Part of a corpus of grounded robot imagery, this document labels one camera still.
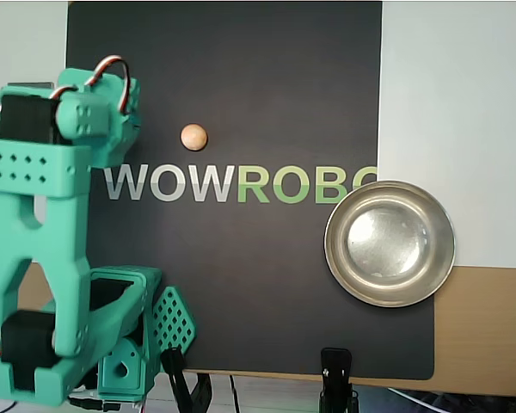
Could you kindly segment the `teal gripper black servo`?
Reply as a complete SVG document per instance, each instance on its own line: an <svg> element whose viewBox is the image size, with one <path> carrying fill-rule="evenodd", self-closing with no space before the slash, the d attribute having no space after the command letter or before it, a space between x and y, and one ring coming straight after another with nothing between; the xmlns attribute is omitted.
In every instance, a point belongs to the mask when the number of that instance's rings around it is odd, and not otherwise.
<svg viewBox="0 0 516 413"><path fill-rule="evenodd" d="M120 112L120 100L124 90L124 81L114 74L103 74L92 92L105 99L107 104L107 128L105 135L90 140L93 152L92 166L105 169L118 166L124 162L128 150L134 144L141 127L139 116L140 83L131 78L127 97L126 112Z"/></svg>

